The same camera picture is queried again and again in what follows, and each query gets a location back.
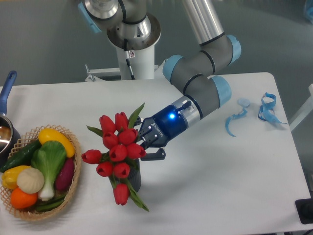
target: gray floor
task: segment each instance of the gray floor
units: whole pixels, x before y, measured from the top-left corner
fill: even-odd
[[[107,36],[93,34],[78,0],[0,2],[0,86],[10,70],[16,85],[82,82],[90,69],[118,67]],[[226,34],[242,45],[240,59],[219,74],[270,72],[290,119],[313,83],[313,24],[304,0],[214,0]],[[162,27],[156,64],[173,54],[199,50],[181,0],[148,0]],[[293,132],[305,173],[313,173],[313,112]]]

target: white table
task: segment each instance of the white table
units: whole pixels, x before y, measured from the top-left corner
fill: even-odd
[[[139,195],[150,212],[129,200],[115,204],[108,179],[83,164],[74,200],[58,217],[39,223],[15,219],[0,205],[1,235],[243,235],[307,230],[298,218],[295,200],[309,198],[290,129],[257,118],[265,92],[277,96],[275,114],[287,118],[273,76],[269,73],[224,76],[232,99],[165,148],[164,161],[141,162]],[[106,114],[127,115],[146,102],[141,117],[150,117],[181,94],[164,79],[31,85],[13,87],[8,118],[25,133],[58,124],[76,134],[82,152],[106,151],[86,125],[100,127]],[[251,106],[234,120],[231,137],[225,119],[240,112],[240,97]]]

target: black vase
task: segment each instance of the black vase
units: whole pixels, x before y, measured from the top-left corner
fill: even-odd
[[[134,190],[138,192],[141,187],[141,174],[140,174],[139,159],[136,159],[135,161],[138,165],[139,170],[131,168],[131,171],[129,172],[129,175],[128,175],[128,180],[131,182],[131,185],[133,186]]]

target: blue light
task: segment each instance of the blue light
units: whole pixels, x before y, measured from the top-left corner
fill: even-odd
[[[170,119],[174,119],[174,118],[175,118],[175,114],[170,114],[168,117],[169,117]]]

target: yellow bell pepper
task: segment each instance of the yellow bell pepper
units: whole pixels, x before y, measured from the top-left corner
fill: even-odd
[[[30,168],[28,165],[20,165],[5,171],[2,175],[2,186],[8,189],[15,189],[18,187],[16,181],[18,175],[25,169]]]

